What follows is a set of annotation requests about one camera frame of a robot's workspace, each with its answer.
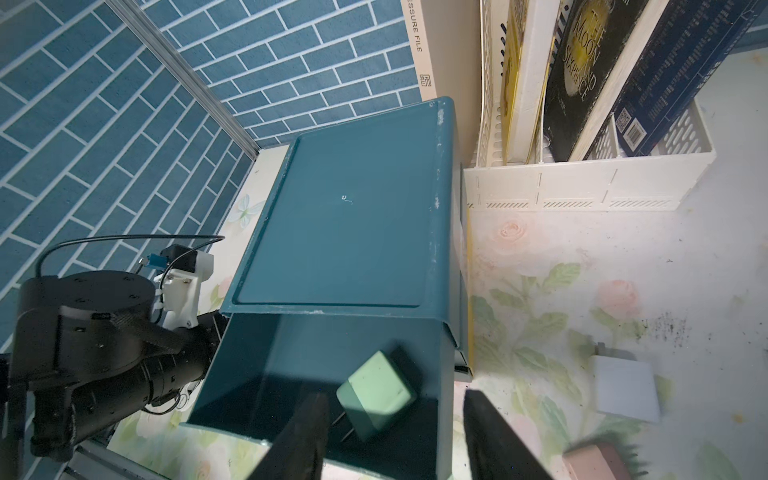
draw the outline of barcode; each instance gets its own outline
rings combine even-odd
[[[630,124],[626,132],[624,132],[624,139],[629,145],[630,150],[637,150],[637,146],[645,138],[646,131],[638,119],[634,119]]]

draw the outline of blue brick wallpaper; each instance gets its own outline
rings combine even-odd
[[[260,147],[421,101],[399,0],[137,0]]]
[[[18,288],[47,246],[214,233],[251,164],[103,2],[0,0],[2,351]],[[124,270],[169,243],[70,247],[51,255],[44,273]],[[34,465],[32,478],[60,468]]]

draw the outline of pink rose pattern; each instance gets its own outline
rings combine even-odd
[[[619,320],[629,320],[640,313],[637,287],[626,280],[601,283],[597,303],[604,312]]]

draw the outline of book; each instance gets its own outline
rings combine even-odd
[[[669,0],[578,0],[547,84],[555,161],[586,157]]]
[[[466,0],[400,0],[422,101],[450,97],[457,154],[468,167],[482,108],[480,5]]]
[[[650,155],[767,0],[670,0],[614,108],[619,143]]]
[[[502,84],[502,158],[526,162],[537,133],[560,0],[510,0]]]
[[[563,41],[563,33],[565,32],[565,26],[568,24],[568,17],[571,16],[571,6],[573,4],[574,0],[560,0],[560,14],[558,15],[558,22],[554,26],[554,41],[552,42],[549,68],[554,66],[554,59],[558,56],[560,43]]]

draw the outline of green foam cube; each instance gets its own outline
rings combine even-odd
[[[339,399],[362,441],[386,429],[416,395],[397,368],[378,351],[338,390]]]

